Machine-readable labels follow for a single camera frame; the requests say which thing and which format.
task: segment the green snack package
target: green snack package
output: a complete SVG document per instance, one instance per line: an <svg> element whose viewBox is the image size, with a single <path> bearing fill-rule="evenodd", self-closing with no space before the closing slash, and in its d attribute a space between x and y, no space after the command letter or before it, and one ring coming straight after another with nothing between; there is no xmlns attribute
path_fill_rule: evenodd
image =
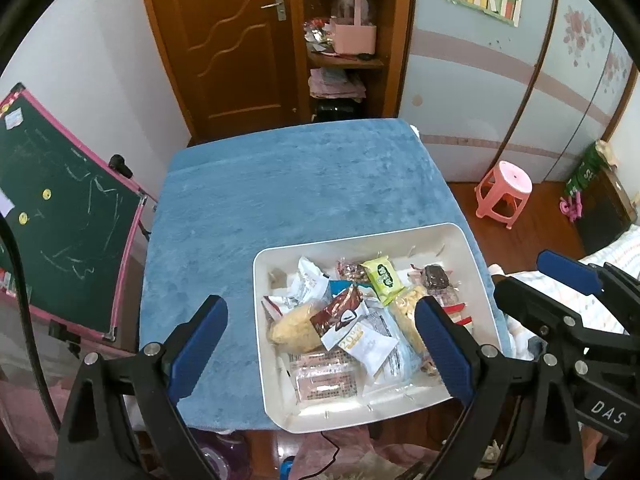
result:
<svg viewBox="0 0 640 480"><path fill-rule="evenodd" d="M391 303L391 300L404 290L404 285L400 282L388 256L369 260L362 266L366 269L371 285L383 305Z"/></svg>

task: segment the pink stool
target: pink stool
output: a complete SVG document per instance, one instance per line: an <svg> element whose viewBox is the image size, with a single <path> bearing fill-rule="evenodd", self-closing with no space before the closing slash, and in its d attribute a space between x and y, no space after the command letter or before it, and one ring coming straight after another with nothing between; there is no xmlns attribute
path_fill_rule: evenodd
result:
<svg viewBox="0 0 640 480"><path fill-rule="evenodd" d="M489 188L488 193L482 196L482 190L487 187ZM476 198L478 199L476 216L478 218L489 216L498 222L507 224L507 229L511 229L527 204L532 189L533 185L528 174L516 165L501 160L476 187ZM510 217L494 211L495 205L502 199L513 210Z"/></svg>

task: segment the wooden cabinet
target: wooden cabinet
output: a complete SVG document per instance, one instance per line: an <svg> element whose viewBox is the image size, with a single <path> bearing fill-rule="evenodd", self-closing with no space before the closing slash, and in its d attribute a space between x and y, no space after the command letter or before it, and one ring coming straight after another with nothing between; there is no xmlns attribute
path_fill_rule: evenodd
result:
<svg viewBox="0 0 640 480"><path fill-rule="evenodd" d="M373 60L328 58L308 52L303 35L307 20L329 17L333 0L291 0L296 53L296 75L299 90L300 118L310 121L313 99L308 95L309 70L318 66L333 66L359 70L367 88L367 117L395 117L400 104L404 66L415 0L372 0L376 6L376 55Z"/></svg>

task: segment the pink basket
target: pink basket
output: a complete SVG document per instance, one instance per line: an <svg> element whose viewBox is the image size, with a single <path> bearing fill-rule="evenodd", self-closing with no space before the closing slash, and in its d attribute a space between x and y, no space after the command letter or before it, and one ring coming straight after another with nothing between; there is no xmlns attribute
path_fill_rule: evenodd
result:
<svg viewBox="0 0 640 480"><path fill-rule="evenodd" d="M375 25L362 25L362 0L355 0L354 25L334 23L334 50L338 54L375 54Z"/></svg>

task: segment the table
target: table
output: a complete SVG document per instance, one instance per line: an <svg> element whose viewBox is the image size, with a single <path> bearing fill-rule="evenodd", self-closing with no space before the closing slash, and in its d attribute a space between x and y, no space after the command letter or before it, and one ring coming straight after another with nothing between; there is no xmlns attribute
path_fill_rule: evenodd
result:
<svg viewBox="0 0 640 480"><path fill-rule="evenodd" d="M209 294L229 324L193 395L178 409L203 430L275 429L264 413L254 323L253 261L269 247L441 222L459 225L503 314L478 245L449 187L408 124L307 124L183 150L170 165L148 247L140 345L164 341Z"/></svg>

